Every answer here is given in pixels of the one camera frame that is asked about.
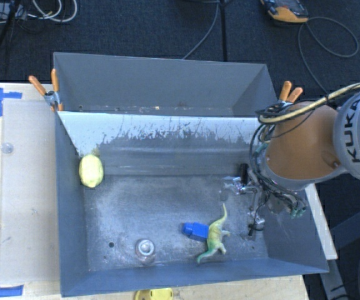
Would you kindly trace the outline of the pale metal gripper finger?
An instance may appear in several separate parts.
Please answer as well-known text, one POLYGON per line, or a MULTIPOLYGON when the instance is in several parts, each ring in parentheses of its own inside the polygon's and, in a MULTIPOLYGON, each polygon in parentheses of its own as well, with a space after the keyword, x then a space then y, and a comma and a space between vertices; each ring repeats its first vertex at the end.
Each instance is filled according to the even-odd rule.
POLYGON ((251 213, 251 221, 247 226, 247 237, 252 238, 256 233, 264 231, 265 219, 259 215, 259 211, 251 213))
POLYGON ((246 185, 241 181, 240 177, 226 176, 222 178, 222 188, 219 192, 221 200, 227 200, 230 194, 243 195, 246 194, 246 185))

